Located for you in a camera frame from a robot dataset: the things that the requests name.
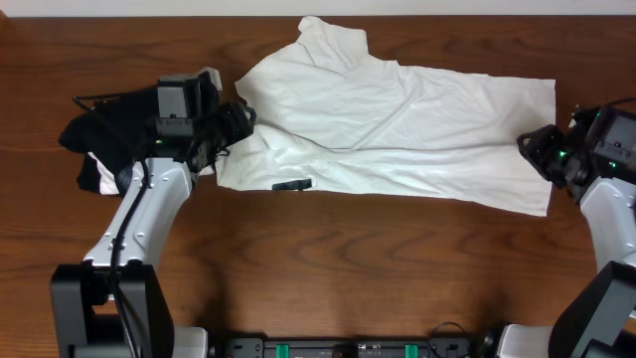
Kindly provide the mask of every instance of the green tape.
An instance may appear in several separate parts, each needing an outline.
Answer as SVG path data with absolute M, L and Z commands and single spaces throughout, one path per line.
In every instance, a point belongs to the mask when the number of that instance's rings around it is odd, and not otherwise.
M 417 358 L 417 346 L 415 344 L 406 344 L 404 349 L 406 350 L 405 358 Z
M 278 344 L 276 346 L 276 358 L 289 358 L 289 346 L 287 344 Z

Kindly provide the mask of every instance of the white wall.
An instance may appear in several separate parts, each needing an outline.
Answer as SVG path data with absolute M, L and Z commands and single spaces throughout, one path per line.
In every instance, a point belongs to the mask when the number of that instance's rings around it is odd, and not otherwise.
M 636 0 L 0 0 L 21 16 L 634 15 Z

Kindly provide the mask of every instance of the wrinkled fabric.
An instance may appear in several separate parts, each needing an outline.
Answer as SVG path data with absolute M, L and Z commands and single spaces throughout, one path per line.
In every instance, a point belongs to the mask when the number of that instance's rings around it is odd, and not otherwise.
M 217 163 L 237 190 L 311 179 L 307 190 L 473 201 L 544 216 L 552 184 L 516 138 L 555 123 L 555 81 L 400 66 L 366 33 L 302 19 L 298 40 L 239 80 L 254 135 Z

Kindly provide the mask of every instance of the wooden table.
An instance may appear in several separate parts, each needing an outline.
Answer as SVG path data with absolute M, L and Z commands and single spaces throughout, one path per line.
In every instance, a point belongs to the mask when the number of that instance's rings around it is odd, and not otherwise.
M 573 107 L 633 95 L 636 20 L 596 17 L 330 18 L 367 30 L 402 65 L 556 79 Z M 0 35 L 0 356 L 57 355 L 49 280 L 78 263 L 119 205 L 78 189 L 57 144 L 74 94 L 221 71 L 225 98 L 292 43 L 298 18 L 14 19 Z M 174 320 L 270 336 L 419 335 L 505 318 L 550 325 L 594 277 L 589 230 L 554 192 L 547 218 L 455 200 L 236 192 L 201 180 L 159 268 Z

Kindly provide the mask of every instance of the wood grain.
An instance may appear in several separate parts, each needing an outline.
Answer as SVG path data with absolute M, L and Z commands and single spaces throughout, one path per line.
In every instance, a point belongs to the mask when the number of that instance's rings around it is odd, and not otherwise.
M 556 79 L 575 104 L 634 94 L 629 17 L 330 18 L 402 65 Z M 57 137 L 72 95 L 221 71 L 225 98 L 298 18 L 13 19 L 0 35 L 0 357 L 56 356 L 49 279 L 77 263 L 119 200 L 80 191 Z M 552 324 L 594 277 L 586 223 L 563 192 L 547 218 L 453 200 L 235 192 L 202 179 L 159 276 L 175 321 L 270 336 L 417 335 L 454 320 Z

